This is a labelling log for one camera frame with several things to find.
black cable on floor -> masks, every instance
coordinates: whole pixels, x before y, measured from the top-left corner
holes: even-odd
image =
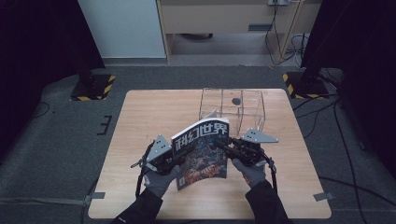
[[[294,38],[296,38],[296,37],[302,37],[302,38],[304,38],[304,39],[309,40],[309,38],[308,38],[307,36],[294,35],[294,36],[291,38],[291,40],[290,40],[290,43],[293,45],[293,49],[286,49],[286,52],[288,52],[288,53],[291,53],[291,52],[295,53],[295,52],[297,51],[297,52],[300,52],[300,53],[304,53],[304,50],[305,50],[305,47],[304,47],[304,46],[300,46],[299,49],[296,49],[296,48],[295,48],[295,46],[294,46]]]
[[[280,50],[280,45],[279,45],[279,43],[280,43],[280,41],[279,41],[279,35],[277,34],[277,30],[276,30],[276,13],[277,13],[277,6],[278,6],[278,2],[275,1],[275,4],[274,4],[274,17],[273,17],[273,19],[272,19],[272,21],[271,21],[271,25],[274,27],[274,31],[275,31],[275,34],[276,34],[277,46],[278,46],[279,53],[280,53],[281,50]],[[280,57],[281,57],[281,59],[283,59],[283,61],[280,62],[280,63],[276,63],[276,62],[274,61],[274,59],[272,58],[271,50],[270,50],[270,48],[268,47],[268,33],[265,35],[265,46],[267,47],[268,52],[270,53],[270,58],[271,58],[272,63],[275,64],[275,65],[280,65],[280,64],[282,64],[283,62],[285,62],[285,61],[289,60],[290,58],[294,57],[294,54],[293,54],[293,55],[291,55],[289,58],[286,58],[286,59],[285,59],[282,55],[280,55]]]
[[[301,61],[303,60],[304,57],[304,39],[305,39],[305,34],[303,34],[303,38],[301,39],[301,52],[300,52]]]
[[[335,182],[335,183],[347,185],[347,186],[352,187],[352,188],[355,187],[353,184],[349,184],[349,183],[344,182],[344,181],[341,181],[341,180],[332,179],[332,178],[329,178],[329,177],[326,177],[326,176],[321,176],[321,175],[320,175],[320,176],[319,176],[319,179],[329,180],[329,181],[332,181],[332,182]],[[389,203],[389,204],[391,204],[391,205],[393,205],[393,206],[396,206],[396,203],[395,203],[395,202],[393,202],[393,201],[391,201],[391,200],[385,198],[384,196],[382,196],[382,195],[380,195],[380,194],[378,194],[378,193],[376,193],[376,192],[374,192],[374,191],[372,191],[372,190],[370,190],[370,189],[366,189],[366,188],[363,188],[363,187],[360,187],[360,186],[356,186],[356,187],[357,187],[358,189],[360,189],[360,190],[363,190],[363,191],[365,191],[365,192],[367,192],[367,193],[370,193],[370,194],[374,195],[375,197],[377,197],[377,198],[379,198],[379,199],[381,199],[381,200],[383,200],[383,201],[385,201],[385,202],[387,202],[387,203]]]
[[[329,68],[325,68],[325,70],[326,70],[328,76],[329,76],[330,78],[332,78],[332,80],[334,80],[334,82],[340,83],[340,85],[341,85],[341,83],[344,81],[344,71],[342,71],[341,69],[339,69],[339,70],[342,71],[340,80],[337,80],[337,79],[330,73]]]
[[[334,113],[334,117],[335,117],[335,122],[337,124],[338,132],[341,134],[341,139],[343,140],[344,148],[346,150],[346,155],[347,155],[347,158],[348,158],[348,161],[349,161],[349,167],[350,167],[350,171],[352,173],[353,187],[354,187],[354,190],[355,190],[355,196],[356,196],[356,200],[358,202],[359,211],[361,213],[361,219],[363,220],[364,223],[367,223],[366,217],[364,216],[363,211],[361,210],[361,198],[359,196],[358,185],[356,183],[355,170],[353,168],[352,159],[350,158],[349,149],[347,147],[347,142],[345,140],[343,131],[341,129],[340,122],[339,122],[338,117],[337,117],[336,106],[337,106],[337,104],[334,104],[334,106],[333,106],[333,113]]]
[[[309,132],[306,136],[304,136],[304,139],[307,138],[309,135],[311,135],[311,133],[314,132],[315,126],[317,125],[317,119],[318,119],[319,113],[320,113],[321,111],[323,111],[323,110],[326,110],[326,109],[330,108],[332,105],[336,105],[336,104],[338,103],[339,100],[340,100],[340,98],[338,98],[338,99],[337,99],[336,101],[334,101],[334,102],[331,102],[329,105],[323,106],[323,107],[322,107],[321,109],[319,109],[319,110],[311,111],[311,112],[309,112],[309,113],[307,113],[307,114],[305,114],[305,115],[302,115],[302,116],[300,116],[300,117],[297,117],[297,119],[300,119],[300,118],[302,118],[302,117],[304,117],[304,116],[307,116],[307,115],[310,115],[310,114],[313,114],[313,113],[317,113],[316,116],[315,116],[314,125],[313,125],[313,127],[312,127],[312,130],[311,130],[311,132]]]
[[[46,114],[50,111],[50,105],[49,105],[49,104],[47,104],[46,102],[40,102],[40,104],[46,105],[46,106],[47,106],[47,110],[44,111],[44,113],[42,113],[42,114],[40,114],[40,115],[33,116],[32,119],[38,119],[38,118],[40,118],[40,117],[43,117],[44,115],[46,115]]]
[[[318,95],[312,98],[309,98],[308,100],[302,102],[300,105],[297,105],[296,107],[293,108],[293,111],[297,110],[298,108],[300,108],[301,106],[305,105],[306,103],[311,102],[312,100],[318,99],[320,97],[326,97],[326,96],[336,96],[338,94],[325,94],[325,95]]]

gloved hand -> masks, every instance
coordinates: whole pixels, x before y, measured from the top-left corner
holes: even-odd
[[[146,189],[161,198],[165,194],[172,180],[177,177],[179,172],[179,165],[176,165],[169,175],[158,175],[155,172],[149,170],[144,175]]]
[[[266,161],[259,161],[255,165],[247,167],[240,160],[233,159],[233,166],[242,173],[251,189],[265,180],[265,163]]]

black stand base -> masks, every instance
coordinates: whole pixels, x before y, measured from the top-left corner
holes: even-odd
[[[113,82],[114,76],[93,75],[94,84],[86,87],[81,80],[78,81],[73,92],[70,94],[72,100],[103,100],[106,98],[109,87]]]
[[[314,82],[306,85],[302,82],[303,74],[303,72],[288,72],[283,75],[291,98],[328,97],[329,92],[321,80],[315,79]]]

transparent container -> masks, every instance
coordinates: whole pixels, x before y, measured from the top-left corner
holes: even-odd
[[[261,91],[203,89],[199,119],[226,118],[230,137],[241,137],[249,128],[262,131],[265,122]]]

dark curtain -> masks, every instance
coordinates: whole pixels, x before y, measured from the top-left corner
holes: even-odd
[[[68,49],[88,69],[105,67],[77,0],[1,0],[0,158],[32,116],[43,88],[77,73]]]
[[[344,108],[364,148],[375,151],[396,177],[395,41],[394,1],[323,0],[303,67],[344,71]]]

